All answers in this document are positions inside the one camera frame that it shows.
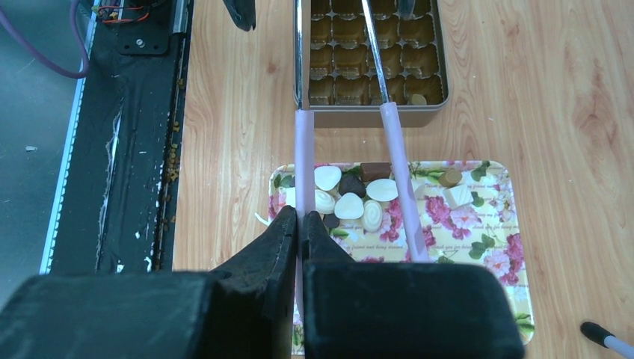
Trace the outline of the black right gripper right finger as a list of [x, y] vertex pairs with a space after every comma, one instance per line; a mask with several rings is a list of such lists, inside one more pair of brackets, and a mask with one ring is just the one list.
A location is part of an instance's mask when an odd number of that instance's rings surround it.
[[523, 358], [497, 278], [470, 264], [366, 263], [301, 224], [307, 358]]

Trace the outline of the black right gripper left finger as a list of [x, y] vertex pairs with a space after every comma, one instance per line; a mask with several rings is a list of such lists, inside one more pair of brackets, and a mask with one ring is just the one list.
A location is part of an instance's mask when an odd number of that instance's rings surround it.
[[209, 272], [31, 277], [1, 311], [1, 356], [287, 358], [297, 234], [285, 206]]

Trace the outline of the pink silicone tongs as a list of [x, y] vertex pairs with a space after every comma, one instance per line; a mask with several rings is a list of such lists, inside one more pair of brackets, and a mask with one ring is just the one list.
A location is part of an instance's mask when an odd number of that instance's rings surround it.
[[[398, 198], [401, 204], [404, 231], [410, 249], [411, 259], [415, 262], [428, 262], [430, 257], [426, 248], [422, 225], [417, 209], [416, 197], [410, 180], [409, 161], [401, 128], [398, 108], [390, 100], [387, 83], [382, 68], [382, 59], [372, 9], [369, 1], [361, 2], [369, 43], [375, 62], [378, 85], [381, 92], [380, 106], [384, 134], [387, 140], [393, 174], [396, 180]], [[310, 79], [310, 22], [311, 2], [295, 2], [295, 95], [298, 109], [295, 111], [295, 190], [298, 226], [303, 227], [304, 216], [316, 209], [314, 196], [314, 156], [315, 121], [314, 112], [308, 100]]]

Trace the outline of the small dark round chocolate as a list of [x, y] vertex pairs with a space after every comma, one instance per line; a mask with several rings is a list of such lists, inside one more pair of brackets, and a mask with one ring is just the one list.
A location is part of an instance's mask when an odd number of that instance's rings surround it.
[[334, 213], [330, 213], [323, 216], [323, 223], [326, 228], [332, 230], [336, 229], [340, 225], [340, 220], [335, 216]]

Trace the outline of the white oval swirl chocolate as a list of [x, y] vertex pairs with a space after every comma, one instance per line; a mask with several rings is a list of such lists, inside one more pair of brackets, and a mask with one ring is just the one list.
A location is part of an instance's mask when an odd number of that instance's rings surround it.
[[361, 222], [366, 232], [378, 231], [383, 223], [383, 207], [376, 200], [367, 200], [363, 204]]

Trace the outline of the white heart chocolate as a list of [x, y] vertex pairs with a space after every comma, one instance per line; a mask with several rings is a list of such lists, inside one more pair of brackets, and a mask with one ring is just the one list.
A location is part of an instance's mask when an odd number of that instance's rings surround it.
[[337, 218], [342, 220], [361, 218], [364, 213], [363, 200], [355, 193], [345, 193], [336, 202], [333, 213]]

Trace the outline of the white swirl round chocolate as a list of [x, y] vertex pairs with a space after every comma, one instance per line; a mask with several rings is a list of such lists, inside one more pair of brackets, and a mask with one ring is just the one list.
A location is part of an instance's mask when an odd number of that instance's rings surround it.
[[315, 205], [316, 205], [317, 212], [321, 214], [329, 215], [334, 213], [336, 200], [331, 194], [327, 193], [326, 191], [316, 189], [315, 190]]

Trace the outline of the dark oval chocolate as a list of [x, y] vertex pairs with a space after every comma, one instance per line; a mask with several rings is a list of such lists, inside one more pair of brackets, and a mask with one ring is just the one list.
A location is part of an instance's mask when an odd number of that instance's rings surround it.
[[354, 174], [345, 174], [339, 182], [338, 192], [341, 196], [352, 193], [359, 198], [364, 198], [366, 196], [366, 186], [364, 182]]

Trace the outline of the brown rectangular chocolate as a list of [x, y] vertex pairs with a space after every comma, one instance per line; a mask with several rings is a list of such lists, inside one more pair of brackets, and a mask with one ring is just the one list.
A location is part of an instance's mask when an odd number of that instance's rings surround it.
[[364, 162], [360, 164], [360, 178], [363, 182], [389, 179], [392, 167], [389, 162]]

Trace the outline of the white cube chocolate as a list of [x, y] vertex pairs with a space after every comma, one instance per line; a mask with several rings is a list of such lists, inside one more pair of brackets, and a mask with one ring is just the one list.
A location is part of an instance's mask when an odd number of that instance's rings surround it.
[[473, 202], [472, 192], [467, 185], [445, 188], [443, 196], [451, 210], [470, 205]]

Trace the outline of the gold chocolate tin box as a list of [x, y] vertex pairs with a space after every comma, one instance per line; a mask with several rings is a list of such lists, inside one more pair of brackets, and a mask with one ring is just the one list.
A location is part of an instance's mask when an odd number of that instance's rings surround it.
[[[310, 2], [308, 100], [316, 127], [381, 127], [381, 92], [362, 1]], [[369, 2], [390, 100], [403, 126], [423, 126], [449, 100], [440, 4]], [[411, 105], [414, 93], [428, 104]]]

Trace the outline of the floral patterned tray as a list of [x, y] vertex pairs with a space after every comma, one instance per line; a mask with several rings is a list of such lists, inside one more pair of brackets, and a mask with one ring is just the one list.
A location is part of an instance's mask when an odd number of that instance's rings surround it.
[[[315, 166], [315, 190], [331, 194], [336, 202], [343, 175], [360, 178], [360, 164], [321, 163]], [[494, 161], [417, 161], [409, 164], [431, 263], [470, 264], [488, 269], [505, 291], [525, 345], [535, 332], [529, 294], [526, 259], [517, 217], [512, 181], [508, 170]], [[414, 263], [405, 238], [401, 204], [393, 171], [389, 179], [364, 182], [367, 200], [383, 207], [383, 223], [373, 233], [363, 229], [361, 218], [340, 219], [336, 229], [327, 229], [353, 260], [366, 263]], [[473, 202], [451, 210], [443, 196], [445, 188], [467, 185]], [[291, 350], [305, 355], [304, 319], [295, 317]]]

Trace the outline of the white tripod stand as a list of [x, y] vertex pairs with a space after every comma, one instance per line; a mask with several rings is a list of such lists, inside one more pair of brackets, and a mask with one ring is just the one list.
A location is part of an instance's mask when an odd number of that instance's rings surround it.
[[581, 333], [593, 343], [610, 349], [624, 358], [633, 359], [633, 346], [617, 338], [610, 331], [594, 322], [583, 322], [579, 327]]

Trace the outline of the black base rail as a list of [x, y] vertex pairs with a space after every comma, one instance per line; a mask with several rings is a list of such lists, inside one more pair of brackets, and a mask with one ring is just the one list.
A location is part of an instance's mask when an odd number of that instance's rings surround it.
[[40, 263], [42, 274], [171, 270], [192, 1], [116, 1], [92, 21]]

